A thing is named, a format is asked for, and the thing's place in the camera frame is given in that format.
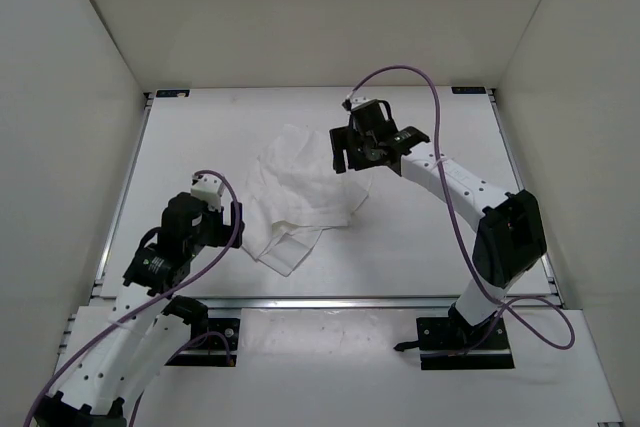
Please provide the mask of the white pleated skirt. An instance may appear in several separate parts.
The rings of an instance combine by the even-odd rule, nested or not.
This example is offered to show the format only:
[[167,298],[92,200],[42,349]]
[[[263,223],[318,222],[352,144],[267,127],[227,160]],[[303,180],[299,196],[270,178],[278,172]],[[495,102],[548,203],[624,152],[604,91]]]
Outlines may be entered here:
[[334,172],[326,134],[287,124],[248,171],[242,246],[254,261],[287,277],[325,230],[351,224],[371,185],[370,173]]

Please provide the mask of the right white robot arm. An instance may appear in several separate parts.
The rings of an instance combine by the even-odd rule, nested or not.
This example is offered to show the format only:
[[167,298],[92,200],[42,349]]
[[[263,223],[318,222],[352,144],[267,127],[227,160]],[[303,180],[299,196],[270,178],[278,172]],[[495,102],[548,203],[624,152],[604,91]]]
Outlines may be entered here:
[[399,129],[385,100],[345,100],[347,125],[330,130],[333,169],[342,174],[386,167],[449,205],[475,234],[472,279],[450,307],[445,337],[468,350],[489,332],[511,287],[546,253],[536,198],[511,193],[435,150],[419,129]]

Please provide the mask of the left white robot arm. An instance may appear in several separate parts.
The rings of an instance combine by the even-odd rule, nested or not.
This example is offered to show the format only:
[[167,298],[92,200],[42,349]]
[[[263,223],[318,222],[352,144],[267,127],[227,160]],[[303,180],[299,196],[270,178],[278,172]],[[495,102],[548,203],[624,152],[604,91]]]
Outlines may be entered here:
[[159,226],[140,240],[102,329],[79,348],[36,396],[25,425],[128,426],[152,377],[188,345],[207,339],[208,308],[180,295],[206,247],[226,254],[241,245],[242,206],[224,187],[192,186],[173,197]]

